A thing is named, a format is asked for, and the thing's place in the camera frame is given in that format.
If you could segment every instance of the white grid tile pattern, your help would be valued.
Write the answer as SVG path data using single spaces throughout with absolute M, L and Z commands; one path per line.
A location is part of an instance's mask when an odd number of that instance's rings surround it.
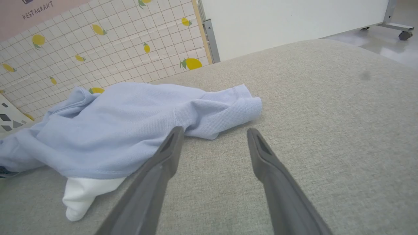
M 74 86 L 151 82 L 186 71 L 179 64 L 187 58 L 209 64 L 191 0 L 152 0 L 142 8 L 136 0 L 92 0 L 1 42 L 0 64 L 16 69 L 0 66 L 3 95 L 40 119 Z M 106 34 L 95 33 L 93 24 Z M 39 50 L 36 34 L 45 37 Z

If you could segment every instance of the gray cushion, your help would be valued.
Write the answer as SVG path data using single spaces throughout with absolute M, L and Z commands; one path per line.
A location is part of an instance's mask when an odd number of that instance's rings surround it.
M 157 234 L 272 234 L 246 129 L 257 128 L 337 234 L 418 234 L 418 77 L 362 48 L 311 40 L 161 79 L 218 91 L 245 84 L 263 112 L 216 140 L 186 138 Z M 22 173 L 0 192 L 2 234 L 93 234 L 131 178 L 71 223 L 65 179 Z

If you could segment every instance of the lemon print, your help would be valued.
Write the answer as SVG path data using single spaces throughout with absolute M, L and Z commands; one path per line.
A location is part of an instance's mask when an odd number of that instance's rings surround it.
M 145 7 L 145 3 L 150 3 L 151 0 L 138 0 L 138 5 L 141 9 L 143 9 L 142 7 Z
M 49 79 L 51 79 L 52 84 L 56 85 L 56 80 L 53 77 L 49 77 Z
M 148 44 L 146 44 L 145 42 L 144 42 L 144 51 L 145 51 L 146 53 L 150 53 L 150 51 L 151 51 L 150 46 L 148 46 Z
M 8 64 L 3 64 L 4 69 L 6 69 L 9 72 L 16 72 L 16 69 Z
M 99 35 L 105 35 L 107 34 L 107 31 L 102 29 L 100 26 L 98 25 L 92 25 L 93 26 L 93 31 Z
M 86 58 L 76 55 L 76 60 L 83 62 L 86 61 Z
M 30 116 L 30 115 L 29 115 L 29 114 L 27 114 L 27 113 L 24 113 L 24 115 L 25 115 L 26 117 L 30 118 L 32 121 L 34 121 L 34 120 L 35 120 L 32 116 Z
M 93 87 L 89 89 L 89 92 L 94 94 L 94 93 L 103 93 L 105 90 L 103 90 L 102 88 L 99 87 Z
M 189 70 L 202 67 L 202 63 L 200 63 L 200 61 L 195 58 L 184 59 L 182 62 L 180 62 L 180 68 L 181 67 L 186 68 L 186 65 L 187 65 L 187 68 L 189 68 Z
M 32 37 L 32 43 L 36 50 L 39 50 L 38 48 L 41 48 L 43 44 L 45 44 L 45 37 L 39 34 L 35 34 Z
M 188 20 L 187 18 L 182 18 L 182 19 L 181 19 L 181 23 L 182 23 L 184 26 L 190 26 L 190 25 L 191 25 L 191 20 Z

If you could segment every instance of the floor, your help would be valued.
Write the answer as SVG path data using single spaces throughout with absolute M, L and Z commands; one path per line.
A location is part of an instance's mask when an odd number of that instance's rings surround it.
M 401 41 L 400 31 L 371 26 L 367 31 L 353 30 L 326 38 L 362 47 L 418 70 L 418 1 L 398 0 L 392 22 L 415 26 L 414 36 Z

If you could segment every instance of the white board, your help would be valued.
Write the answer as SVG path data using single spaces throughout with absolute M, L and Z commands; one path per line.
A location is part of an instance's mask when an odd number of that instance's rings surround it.
M 383 22 L 388 0 L 201 0 L 221 61 Z
M 0 139 L 14 129 L 19 129 L 26 123 L 31 122 L 31 119 L 21 113 L 4 96 L 0 95 Z

